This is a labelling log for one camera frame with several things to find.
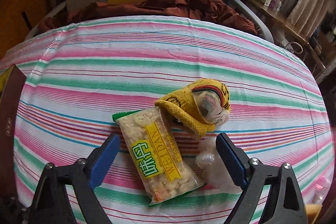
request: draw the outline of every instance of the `yellow label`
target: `yellow label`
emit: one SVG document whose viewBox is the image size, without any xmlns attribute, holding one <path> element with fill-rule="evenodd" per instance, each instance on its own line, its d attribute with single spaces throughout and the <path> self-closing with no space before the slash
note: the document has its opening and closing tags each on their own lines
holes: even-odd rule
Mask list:
<svg viewBox="0 0 336 224">
<path fill-rule="evenodd" d="M 155 122 L 145 126 L 145 130 L 169 181 L 172 182 L 174 179 L 181 178 L 181 174 L 169 154 L 167 146 L 164 143 Z"/>
<path fill-rule="evenodd" d="M 136 141 L 130 152 L 137 169 L 145 178 L 151 178 L 162 173 L 160 163 L 148 140 Z"/>
</svg>

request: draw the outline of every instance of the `beige curtain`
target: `beige curtain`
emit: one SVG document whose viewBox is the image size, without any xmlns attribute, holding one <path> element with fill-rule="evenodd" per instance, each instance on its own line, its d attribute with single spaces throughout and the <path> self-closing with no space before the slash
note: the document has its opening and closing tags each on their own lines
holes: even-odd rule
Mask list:
<svg viewBox="0 0 336 224">
<path fill-rule="evenodd" d="M 329 0 L 299 0 L 288 16 L 302 37 L 311 37 L 324 18 Z"/>
</svg>

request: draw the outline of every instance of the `clear plastic wrapper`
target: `clear plastic wrapper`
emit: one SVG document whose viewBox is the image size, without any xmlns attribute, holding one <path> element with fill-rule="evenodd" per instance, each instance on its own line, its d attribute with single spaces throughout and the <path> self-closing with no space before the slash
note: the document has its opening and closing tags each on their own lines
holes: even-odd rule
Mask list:
<svg viewBox="0 0 336 224">
<path fill-rule="evenodd" d="M 203 180 L 183 162 L 174 136 L 167 130 L 163 119 L 158 107 L 117 119 L 114 117 L 146 192 L 152 198 L 150 205 L 204 185 Z"/>
<path fill-rule="evenodd" d="M 199 143 L 200 153 L 196 157 L 196 164 L 203 169 L 204 181 L 214 188 L 228 194 L 240 194 L 241 188 L 233 183 L 221 157 L 216 150 L 216 138 L 205 139 Z"/>
</svg>

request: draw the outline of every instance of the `wooden desk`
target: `wooden desk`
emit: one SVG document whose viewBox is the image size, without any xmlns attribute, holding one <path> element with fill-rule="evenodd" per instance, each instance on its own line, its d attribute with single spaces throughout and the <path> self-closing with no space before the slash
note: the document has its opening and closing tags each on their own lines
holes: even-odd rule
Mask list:
<svg viewBox="0 0 336 224">
<path fill-rule="evenodd" d="M 313 48 L 310 46 L 306 37 L 302 37 L 300 35 L 300 31 L 297 30 L 293 24 L 288 22 L 287 18 L 283 14 L 263 5 L 261 2 L 257 0 L 242 0 L 242 1 L 247 1 L 251 3 L 259 12 L 261 12 L 268 19 L 270 19 L 273 25 L 283 29 L 285 34 L 293 36 L 296 39 L 296 41 L 299 44 L 301 44 L 302 47 L 308 49 L 308 51 L 312 55 L 314 61 L 316 62 L 316 65 L 320 68 L 320 70 L 322 70 L 322 72 L 325 71 L 326 67 L 322 63 L 321 59 L 317 56 Z"/>
</svg>

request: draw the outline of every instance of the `striped tablecloth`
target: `striped tablecloth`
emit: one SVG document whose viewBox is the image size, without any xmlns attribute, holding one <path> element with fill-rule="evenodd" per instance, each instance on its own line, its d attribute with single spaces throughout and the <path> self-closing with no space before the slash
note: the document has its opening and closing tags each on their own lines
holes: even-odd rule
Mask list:
<svg viewBox="0 0 336 224">
<path fill-rule="evenodd" d="M 19 199 L 31 204 L 47 162 L 87 157 L 111 132 L 111 116 L 151 107 L 199 78 L 227 84 L 231 117 L 226 132 L 265 164 L 293 165 L 304 201 L 315 181 L 333 173 L 327 112 L 310 71 L 288 51 L 243 32 L 177 17 L 135 16 L 71 24 L 11 49 L 0 69 L 15 63 L 27 76 L 16 119 L 14 161 Z M 175 131 L 191 166 L 197 142 Z M 74 214 L 84 222 L 73 189 Z M 251 223 L 265 205 L 267 187 Z M 120 152 L 95 193 L 111 221 L 223 223 L 238 199 L 205 186 L 149 208 L 142 182 L 122 139 Z"/>
</svg>

